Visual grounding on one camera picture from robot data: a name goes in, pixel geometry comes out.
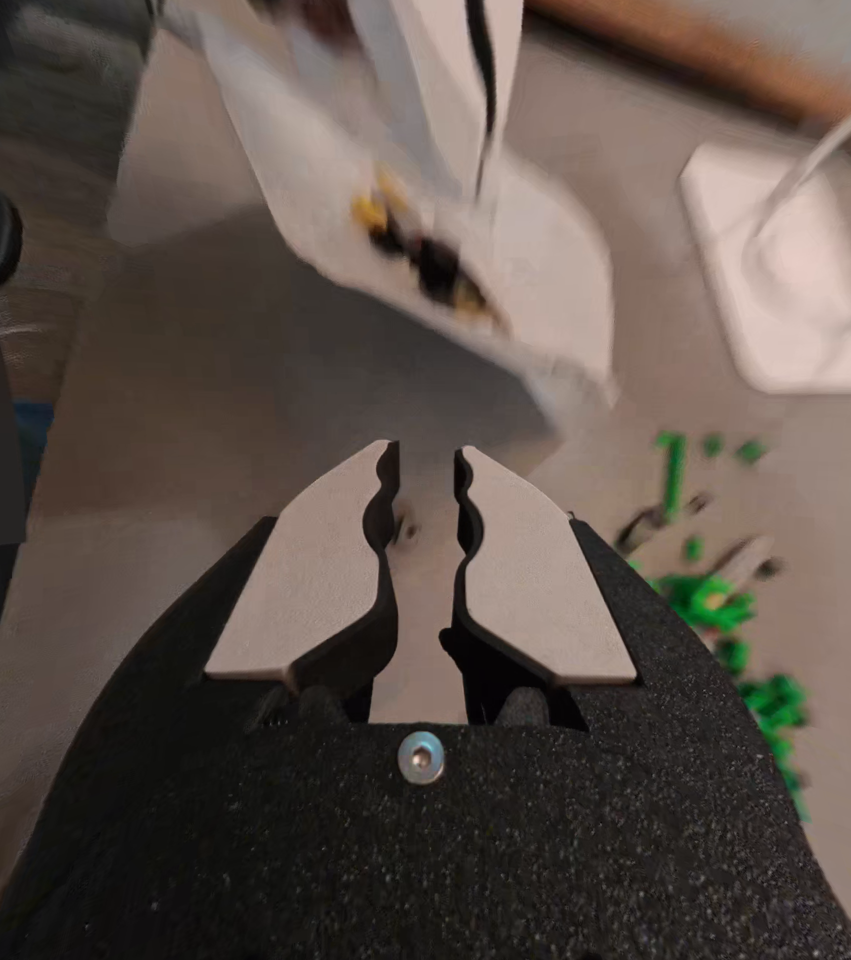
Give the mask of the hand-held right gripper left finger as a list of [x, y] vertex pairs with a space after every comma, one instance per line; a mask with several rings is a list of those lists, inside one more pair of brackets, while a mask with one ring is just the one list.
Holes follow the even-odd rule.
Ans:
[[379, 439], [303, 489], [275, 519], [204, 666], [212, 679], [271, 681], [356, 697], [398, 643], [387, 547], [400, 446]]

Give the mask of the pile of green toy bricks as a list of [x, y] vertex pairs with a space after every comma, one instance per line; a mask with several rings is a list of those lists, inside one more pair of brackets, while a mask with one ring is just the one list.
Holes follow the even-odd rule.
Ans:
[[[684, 518], [700, 515], [711, 505], [706, 491], [685, 492], [690, 444], [687, 434], [663, 430], [654, 440], [663, 456], [661, 493], [656, 504], [640, 510], [617, 533], [613, 547], [633, 570], [634, 555], [656, 535]], [[667, 572], [646, 581], [711, 653], [733, 682], [755, 721], [792, 799], [800, 821], [809, 824], [806, 779], [794, 760], [797, 731], [809, 725], [810, 700], [800, 681], [789, 674], [757, 677], [750, 673], [752, 646], [742, 629], [757, 615], [752, 587], [776, 577], [783, 568], [772, 553], [772, 538], [751, 536], [739, 541], [711, 567], [695, 570], [705, 556], [704, 538], [689, 534], [681, 557], [685, 570]]]

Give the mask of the black and yellow toy bricks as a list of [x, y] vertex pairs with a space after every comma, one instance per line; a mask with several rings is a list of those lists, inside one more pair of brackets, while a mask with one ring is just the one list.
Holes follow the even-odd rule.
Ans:
[[511, 334], [509, 320], [466, 266], [458, 248], [428, 228], [386, 168], [377, 167], [371, 189], [353, 197], [350, 215], [374, 249], [407, 265], [419, 292], [429, 301], [467, 323], [487, 323], [502, 336]]

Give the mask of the brown wooden strip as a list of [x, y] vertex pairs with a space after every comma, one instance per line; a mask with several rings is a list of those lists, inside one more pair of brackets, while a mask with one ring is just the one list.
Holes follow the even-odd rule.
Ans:
[[525, 6], [812, 133], [823, 134], [851, 117], [851, 1], [532, 1]]

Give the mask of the grey desk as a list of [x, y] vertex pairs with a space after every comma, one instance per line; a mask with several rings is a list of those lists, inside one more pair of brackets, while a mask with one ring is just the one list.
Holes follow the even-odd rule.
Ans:
[[851, 916], [851, 397], [789, 401], [733, 368], [679, 198], [693, 151], [807, 147], [766, 118], [528, 30], [508, 136], [591, 211], [611, 251], [616, 404], [549, 430], [514, 376], [319, 278], [286, 248], [204, 67], [155, 43], [130, 146], [162, 173], [196, 147], [220, 222], [129, 248], [86, 309], [0, 627], [0, 890], [48, 786], [121, 659], [261, 516], [372, 440], [400, 442], [421, 523], [398, 558], [399, 641], [373, 716], [463, 717], [436, 637], [460, 552], [454, 450], [472, 444], [604, 537], [659, 486], [659, 430], [771, 445], [699, 468], [709, 551], [770, 534], [783, 573], [758, 595], [759, 669], [811, 696], [797, 752], [809, 840]]

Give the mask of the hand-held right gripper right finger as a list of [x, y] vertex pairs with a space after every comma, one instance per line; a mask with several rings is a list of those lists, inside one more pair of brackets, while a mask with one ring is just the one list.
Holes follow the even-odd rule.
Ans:
[[463, 558], [443, 649], [468, 706], [517, 689], [630, 689], [638, 668], [576, 534], [539, 487], [473, 445], [456, 450], [453, 492]]

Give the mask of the white lamp base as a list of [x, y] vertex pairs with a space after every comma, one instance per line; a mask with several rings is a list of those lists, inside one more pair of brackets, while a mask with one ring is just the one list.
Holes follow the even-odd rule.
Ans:
[[791, 165], [706, 143], [683, 204], [739, 374], [769, 395], [851, 395], [851, 231], [824, 174], [770, 203]]

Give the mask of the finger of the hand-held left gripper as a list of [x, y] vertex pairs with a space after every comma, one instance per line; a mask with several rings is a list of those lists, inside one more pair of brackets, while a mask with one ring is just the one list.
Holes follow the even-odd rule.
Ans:
[[491, 195], [504, 141], [523, 33], [523, 1], [481, 3], [481, 86], [484, 129], [481, 151], [481, 195]]
[[482, 1], [352, 1], [395, 142], [446, 198], [480, 191], [491, 141], [491, 32]]

